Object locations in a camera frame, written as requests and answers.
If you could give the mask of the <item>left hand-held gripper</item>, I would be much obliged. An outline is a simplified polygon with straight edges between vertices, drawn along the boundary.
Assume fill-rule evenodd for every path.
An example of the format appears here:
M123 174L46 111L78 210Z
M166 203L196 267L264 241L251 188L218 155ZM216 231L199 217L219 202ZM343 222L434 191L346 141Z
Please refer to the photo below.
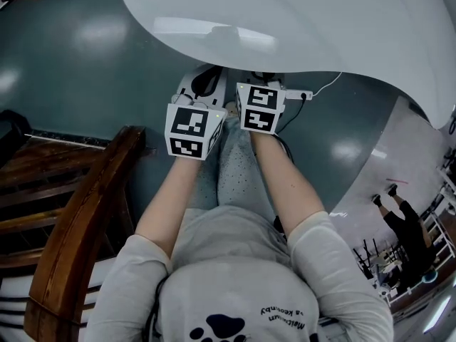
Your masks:
M200 66L184 75L167 106L168 154L206 160L227 118L224 98L228 69Z

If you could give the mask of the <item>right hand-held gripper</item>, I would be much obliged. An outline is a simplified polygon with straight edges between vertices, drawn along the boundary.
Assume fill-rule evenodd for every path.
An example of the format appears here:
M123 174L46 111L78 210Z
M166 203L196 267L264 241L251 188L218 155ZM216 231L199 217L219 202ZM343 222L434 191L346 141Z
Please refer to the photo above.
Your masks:
M242 71L235 100L241 129L274 134L285 110L285 96L280 76Z

